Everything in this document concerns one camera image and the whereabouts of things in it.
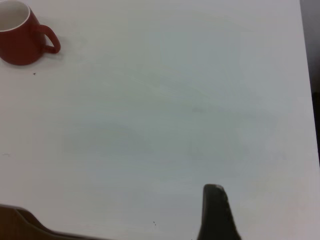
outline table surface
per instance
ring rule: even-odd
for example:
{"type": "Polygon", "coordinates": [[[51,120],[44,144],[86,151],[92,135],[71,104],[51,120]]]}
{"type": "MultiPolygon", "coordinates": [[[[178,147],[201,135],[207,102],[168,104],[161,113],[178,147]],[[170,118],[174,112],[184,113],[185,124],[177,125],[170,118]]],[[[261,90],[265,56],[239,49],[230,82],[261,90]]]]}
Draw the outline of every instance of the table surface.
{"type": "Polygon", "coordinates": [[[0,62],[1,204],[60,232],[194,240],[212,183],[243,239],[319,239],[299,0],[25,2],[62,49],[0,62]]]}

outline black object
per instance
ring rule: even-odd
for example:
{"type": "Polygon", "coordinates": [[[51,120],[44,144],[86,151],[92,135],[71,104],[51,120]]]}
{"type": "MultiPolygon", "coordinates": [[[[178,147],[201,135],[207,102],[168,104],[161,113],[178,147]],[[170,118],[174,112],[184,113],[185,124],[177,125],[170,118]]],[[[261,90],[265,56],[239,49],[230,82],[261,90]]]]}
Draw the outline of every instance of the black object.
{"type": "Polygon", "coordinates": [[[203,188],[202,222],[197,240],[241,240],[224,188],[207,184],[203,188]]]}

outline red mug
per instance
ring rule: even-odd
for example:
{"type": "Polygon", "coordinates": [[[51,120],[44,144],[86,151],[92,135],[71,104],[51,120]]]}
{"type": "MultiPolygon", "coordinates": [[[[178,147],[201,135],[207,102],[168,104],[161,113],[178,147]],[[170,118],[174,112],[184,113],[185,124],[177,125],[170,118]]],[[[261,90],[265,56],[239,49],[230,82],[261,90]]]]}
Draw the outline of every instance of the red mug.
{"type": "Polygon", "coordinates": [[[37,61],[44,53],[57,54],[60,42],[47,26],[40,25],[30,7],[22,2],[0,2],[0,57],[14,65],[37,61]],[[45,35],[53,46],[46,45],[45,35]]]}

